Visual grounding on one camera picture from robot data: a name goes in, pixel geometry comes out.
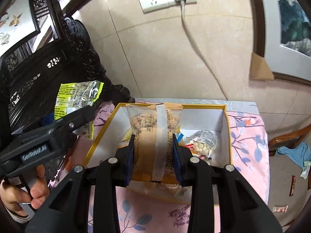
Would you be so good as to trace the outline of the person's left hand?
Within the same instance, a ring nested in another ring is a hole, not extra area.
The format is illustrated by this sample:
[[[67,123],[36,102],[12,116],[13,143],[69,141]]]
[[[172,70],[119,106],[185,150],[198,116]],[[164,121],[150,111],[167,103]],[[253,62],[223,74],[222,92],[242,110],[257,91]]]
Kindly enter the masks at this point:
[[[50,194],[45,175],[45,168],[43,165],[36,167],[38,174],[35,184],[31,187],[30,195],[14,185],[1,182],[1,200],[5,207],[11,212],[26,217],[27,213],[21,208],[19,203],[31,203],[34,209],[39,209],[43,202]]]

